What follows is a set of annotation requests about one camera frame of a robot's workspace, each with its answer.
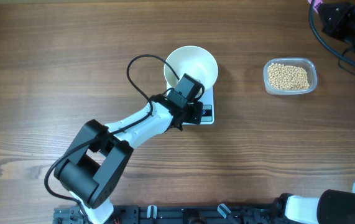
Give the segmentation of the pink plastic measuring scoop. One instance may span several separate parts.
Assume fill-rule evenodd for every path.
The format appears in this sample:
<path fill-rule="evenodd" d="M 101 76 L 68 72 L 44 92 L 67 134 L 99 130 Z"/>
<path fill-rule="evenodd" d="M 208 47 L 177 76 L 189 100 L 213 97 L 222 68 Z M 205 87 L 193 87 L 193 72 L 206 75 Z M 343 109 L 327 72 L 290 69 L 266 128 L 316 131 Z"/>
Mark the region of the pink plastic measuring scoop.
<path fill-rule="evenodd" d="M 323 4 L 323 0 L 307 0 L 309 4 L 313 2 L 313 7 L 318 7 L 320 4 Z"/>

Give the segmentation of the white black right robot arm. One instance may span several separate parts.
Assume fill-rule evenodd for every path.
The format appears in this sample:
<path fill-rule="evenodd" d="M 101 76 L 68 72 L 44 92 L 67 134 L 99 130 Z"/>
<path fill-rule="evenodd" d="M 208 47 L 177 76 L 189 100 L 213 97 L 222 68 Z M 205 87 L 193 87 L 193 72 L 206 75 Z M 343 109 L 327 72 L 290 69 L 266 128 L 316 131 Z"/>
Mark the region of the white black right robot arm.
<path fill-rule="evenodd" d="M 336 66 L 315 40 L 305 1 L 278 1 L 277 37 L 286 56 L 309 58 L 318 73 L 315 92 L 270 99 L 273 175 L 267 193 L 318 197 L 350 191 L 355 181 L 355 77 Z"/>

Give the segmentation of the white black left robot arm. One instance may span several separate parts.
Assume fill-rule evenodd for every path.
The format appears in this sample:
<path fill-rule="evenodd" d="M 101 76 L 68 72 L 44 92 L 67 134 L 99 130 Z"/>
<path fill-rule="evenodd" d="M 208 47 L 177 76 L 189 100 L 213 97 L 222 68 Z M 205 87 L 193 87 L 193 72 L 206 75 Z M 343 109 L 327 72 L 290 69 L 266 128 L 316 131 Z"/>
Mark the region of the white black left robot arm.
<path fill-rule="evenodd" d="M 140 111 L 115 123 L 85 123 L 64 155 L 48 171 L 81 209 L 87 223 L 105 223 L 114 208 L 109 196 L 135 148 L 183 123 L 200 124 L 205 87 L 184 74 L 176 87 L 147 99 Z"/>

